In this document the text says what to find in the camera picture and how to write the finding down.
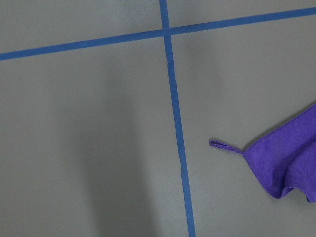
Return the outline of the purple microfiber towel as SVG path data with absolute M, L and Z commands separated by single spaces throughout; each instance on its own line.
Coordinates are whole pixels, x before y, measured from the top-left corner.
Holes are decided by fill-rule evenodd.
M 240 154 L 264 190 L 280 199 L 299 189 L 308 202 L 316 200 L 316 107 L 257 140 L 245 151 L 211 140 L 218 149 Z

